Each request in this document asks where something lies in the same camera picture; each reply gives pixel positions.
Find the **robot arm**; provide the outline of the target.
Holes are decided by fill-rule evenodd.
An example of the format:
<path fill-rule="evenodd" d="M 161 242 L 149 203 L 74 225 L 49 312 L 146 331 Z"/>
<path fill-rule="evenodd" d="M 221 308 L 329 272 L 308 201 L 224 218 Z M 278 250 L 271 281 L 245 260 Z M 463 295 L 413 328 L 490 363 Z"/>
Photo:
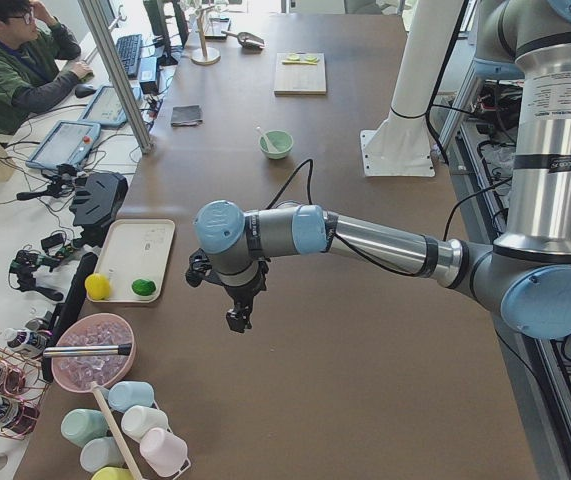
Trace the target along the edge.
<path fill-rule="evenodd" d="M 507 225 L 491 244 L 413 234 L 311 203 L 246 212 L 218 200 L 195 218 L 200 247 L 187 282 L 222 286 L 234 303 L 228 325 L 243 332 L 271 258 L 354 255 L 432 278 L 529 337 L 571 334 L 571 1 L 482 2 L 473 70 L 523 80 Z"/>

